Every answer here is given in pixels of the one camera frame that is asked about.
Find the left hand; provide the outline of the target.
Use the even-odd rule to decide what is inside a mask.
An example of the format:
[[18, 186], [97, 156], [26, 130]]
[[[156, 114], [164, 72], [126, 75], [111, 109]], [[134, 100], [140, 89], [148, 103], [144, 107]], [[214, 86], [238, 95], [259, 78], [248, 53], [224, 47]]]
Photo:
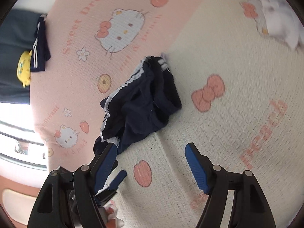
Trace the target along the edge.
[[125, 222], [117, 216], [118, 208], [113, 200], [110, 200], [105, 206], [100, 207], [99, 212], [106, 228], [121, 228], [125, 226]]

